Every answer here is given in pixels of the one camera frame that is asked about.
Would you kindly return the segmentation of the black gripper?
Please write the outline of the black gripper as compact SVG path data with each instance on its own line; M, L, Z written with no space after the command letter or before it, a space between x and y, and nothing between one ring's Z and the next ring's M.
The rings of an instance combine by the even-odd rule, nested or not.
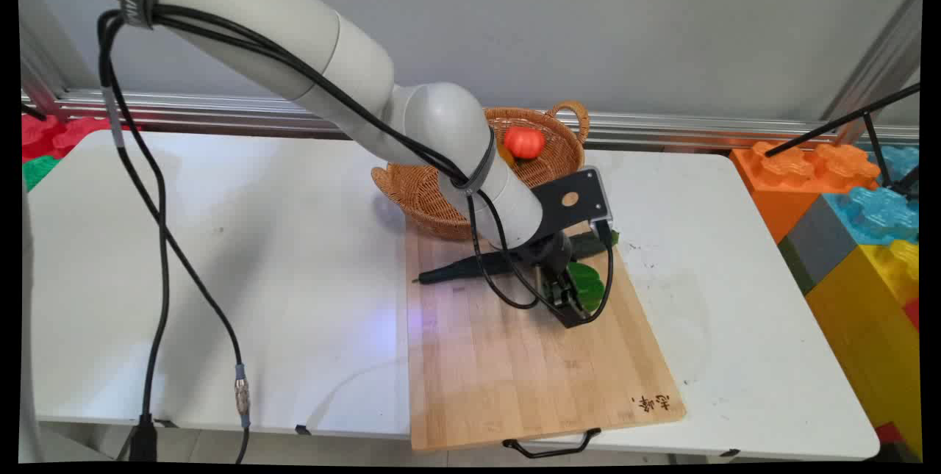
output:
M565 233L530 240L513 249L514 260L535 267L540 300L565 328L586 323L590 313L579 300L579 291L567 287L562 274L572 259L572 243Z

